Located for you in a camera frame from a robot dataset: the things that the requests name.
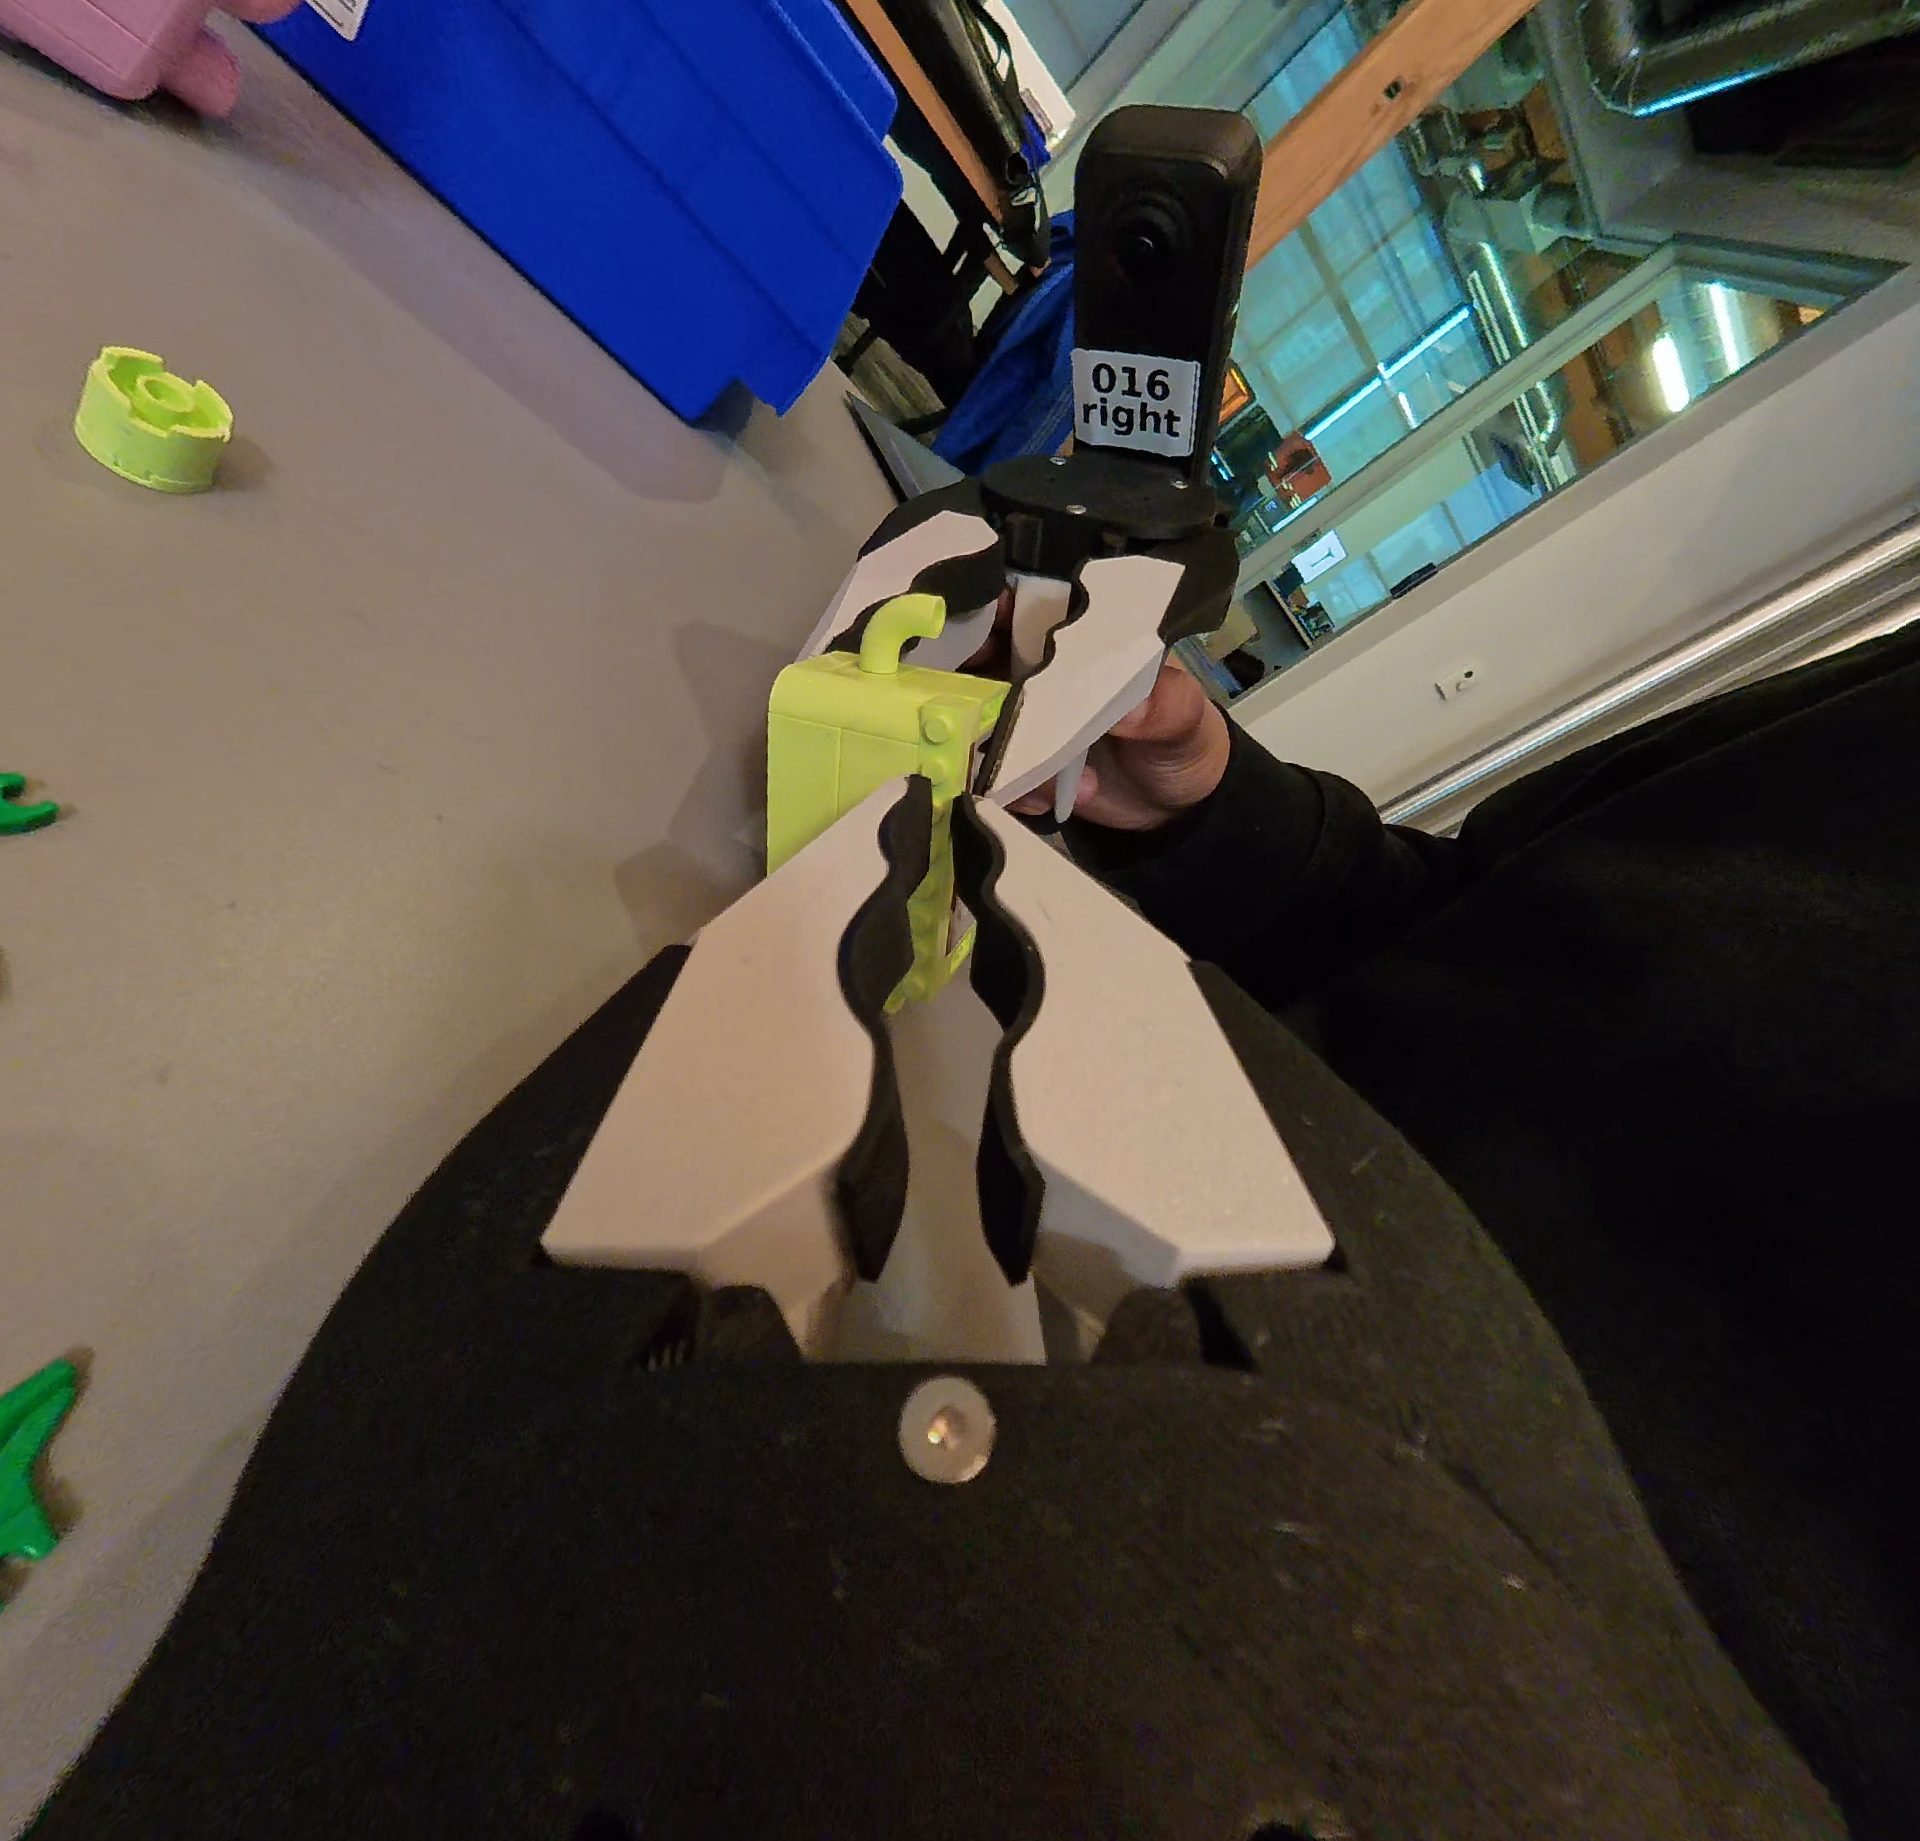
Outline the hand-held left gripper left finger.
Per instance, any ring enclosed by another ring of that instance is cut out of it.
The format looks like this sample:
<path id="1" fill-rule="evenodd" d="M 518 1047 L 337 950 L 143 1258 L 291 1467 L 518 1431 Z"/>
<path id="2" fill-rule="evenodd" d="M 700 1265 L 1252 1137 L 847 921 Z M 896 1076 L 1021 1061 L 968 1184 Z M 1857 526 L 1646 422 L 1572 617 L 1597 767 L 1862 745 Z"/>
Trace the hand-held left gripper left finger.
<path id="1" fill-rule="evenodd" d="M 885 1005 L 914 959 L 926 777 L 886 779 L 700 931 L 542 1251 L 755 1286 L 830 1348 L 899 1230 L 908 1144 Z"/>

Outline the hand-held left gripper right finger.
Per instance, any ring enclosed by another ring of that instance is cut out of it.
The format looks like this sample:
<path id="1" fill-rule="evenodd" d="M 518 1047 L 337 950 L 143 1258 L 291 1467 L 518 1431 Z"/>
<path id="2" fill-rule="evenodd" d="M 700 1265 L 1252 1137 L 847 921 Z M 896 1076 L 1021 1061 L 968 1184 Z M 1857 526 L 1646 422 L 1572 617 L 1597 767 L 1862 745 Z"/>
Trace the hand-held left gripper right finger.
<path id="1" fill-rule="evenodd" d="M 1103 1324 L 1139 1289 L 1324 1266 L 1334 1234 L 1184 955 L 981 797 L 951 850 L 1000 1027 L 974 1169 L 1004 1279 Z"/>

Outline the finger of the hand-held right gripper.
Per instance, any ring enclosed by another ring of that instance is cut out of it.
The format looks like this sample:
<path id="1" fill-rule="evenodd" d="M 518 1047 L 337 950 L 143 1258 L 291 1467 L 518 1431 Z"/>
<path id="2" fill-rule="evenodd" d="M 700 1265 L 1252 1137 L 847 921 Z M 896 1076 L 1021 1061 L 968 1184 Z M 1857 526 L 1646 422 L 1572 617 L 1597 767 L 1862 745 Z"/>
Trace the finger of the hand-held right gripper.
<path id="1" fill-rule="evenodd" d="M 854 652 L 867 613 L 904 593 L 943 598 L 944 623 L 902 652 L 908 666 L 960 672 L 991 635 L 1004 565 L 991 527 L 940 511 L 861 554 L 819 620 L 819 653 Z"/>
<path id="2" fill-rule="evenodd" d="M 1183 567 L 1170 557 L 1094 557 L 1081 567 L 1039 662 L 1012 685 L 976 777 L 981 799 L 1012 807 L 1052 787 L 1057 816 L 1064 819 L 1086 752 L 1152 693 L 1165 653 L 1162 622 L 1181 578 Z"/>

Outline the lime green brick figure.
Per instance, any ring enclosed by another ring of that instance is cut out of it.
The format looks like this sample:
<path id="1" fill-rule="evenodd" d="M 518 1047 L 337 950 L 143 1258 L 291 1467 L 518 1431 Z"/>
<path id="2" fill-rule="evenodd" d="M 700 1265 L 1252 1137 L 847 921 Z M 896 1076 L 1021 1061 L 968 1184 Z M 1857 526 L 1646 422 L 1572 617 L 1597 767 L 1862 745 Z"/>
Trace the lime green brick figure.
<path id="1" fill-rule="evenodd" d="M 926 1004 L 972 948 L 951 935 L 950 809 L 1000 718 L 1006 681 L 921 665 L 907 645 L 936 640 L 947 603 L 932 592 L 886 598 L 854 644 L 786 666 L 764 725 L 764 866 L 780 869 L 890 779 L 926 777 L 929 859 L 908 900 L 914 961 L 890 1010 Z"/>

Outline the person's right forearm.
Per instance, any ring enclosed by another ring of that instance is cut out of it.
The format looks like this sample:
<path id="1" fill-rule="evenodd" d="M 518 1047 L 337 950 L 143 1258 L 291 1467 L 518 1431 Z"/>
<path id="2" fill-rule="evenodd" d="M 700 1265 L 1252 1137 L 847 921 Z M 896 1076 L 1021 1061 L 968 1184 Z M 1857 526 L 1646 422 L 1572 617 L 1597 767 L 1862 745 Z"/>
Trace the person's right forearm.
<path id="1" fill-rule="evenodd" d="M 1211 797 L 1152 829 L 1072 819 L 1064 844 L 1273 1014 L 1385 956 L 1478 875 L 1459 841 L 1381 822 L 1351 783 L 1282 764 L 1239 730 Z"/>

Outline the person's right hand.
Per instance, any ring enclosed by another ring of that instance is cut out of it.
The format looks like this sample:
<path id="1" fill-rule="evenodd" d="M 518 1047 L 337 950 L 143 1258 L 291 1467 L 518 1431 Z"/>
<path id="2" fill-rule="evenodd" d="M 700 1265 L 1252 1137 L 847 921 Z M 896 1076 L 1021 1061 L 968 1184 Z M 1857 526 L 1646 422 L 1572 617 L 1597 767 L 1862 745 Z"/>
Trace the person's right hand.
<path id="1" fill-rule="evenodd" d="M 1067 819 L 1123 834 L 1167 827 L 1213 797 L 1227 764 L 1227 715 L 1170 657 L 1150 693 L 1089 750 Z"/>

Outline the blue cloth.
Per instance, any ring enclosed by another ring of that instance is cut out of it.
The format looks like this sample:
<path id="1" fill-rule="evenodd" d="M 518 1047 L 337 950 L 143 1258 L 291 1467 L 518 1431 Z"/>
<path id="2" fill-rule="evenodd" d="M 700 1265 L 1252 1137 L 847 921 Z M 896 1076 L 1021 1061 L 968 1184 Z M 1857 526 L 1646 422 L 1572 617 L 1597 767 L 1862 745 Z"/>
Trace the blue cloth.
<path id="1" fill-rule="evenodd" d="M 932 439 L 932 452 L 968 476 L 1000 461 L 1055 455 L 1073 428 L 1072 355 L 1076 346 L 1076 219 L 1050 222 L 1050 259 L 1020 301 L 960 401 Z"/>

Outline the blue storage bin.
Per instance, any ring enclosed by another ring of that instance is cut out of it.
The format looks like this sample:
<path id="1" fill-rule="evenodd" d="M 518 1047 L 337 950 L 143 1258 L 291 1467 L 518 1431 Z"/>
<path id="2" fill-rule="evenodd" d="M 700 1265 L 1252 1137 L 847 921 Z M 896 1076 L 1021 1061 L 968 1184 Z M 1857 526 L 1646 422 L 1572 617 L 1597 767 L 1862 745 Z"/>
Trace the blue storage bin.
<path id="1" fill-rule="evenodd" d="M 307 0 L 266 36 L 684 419 L 786 412 L 899 207 L 833 0 Z"/>

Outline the scattered green leaf pieces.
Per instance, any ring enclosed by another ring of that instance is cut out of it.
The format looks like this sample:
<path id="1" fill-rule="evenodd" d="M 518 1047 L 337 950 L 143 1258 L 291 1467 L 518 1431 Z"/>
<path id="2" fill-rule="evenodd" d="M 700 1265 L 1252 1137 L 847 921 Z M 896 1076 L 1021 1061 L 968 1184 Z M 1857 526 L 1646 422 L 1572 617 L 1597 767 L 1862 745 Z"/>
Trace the scattered green leaf pieces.
<path id="1" fill-rule="evenodd" d="M 2 1394 L 2 1562 L 38 1562 L 60 1533 L 43 1488 L 43 1461 L 83 1388 L 82 1365 L 61 1354 Z"/>

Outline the lime green round brick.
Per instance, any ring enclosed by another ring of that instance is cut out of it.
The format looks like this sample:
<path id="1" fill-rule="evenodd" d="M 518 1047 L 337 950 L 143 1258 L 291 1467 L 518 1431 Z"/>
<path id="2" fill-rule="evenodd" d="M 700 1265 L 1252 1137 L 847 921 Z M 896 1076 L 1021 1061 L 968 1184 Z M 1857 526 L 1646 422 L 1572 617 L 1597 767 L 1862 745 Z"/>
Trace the lime green round brick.
<path id="1" fill-rule="evenodd" d="M 222 395 L 161 356 L 102 346 L 88 365 L 72 434 L 118 478 L 169 495 L 212 490 L 231 438 Z"/>

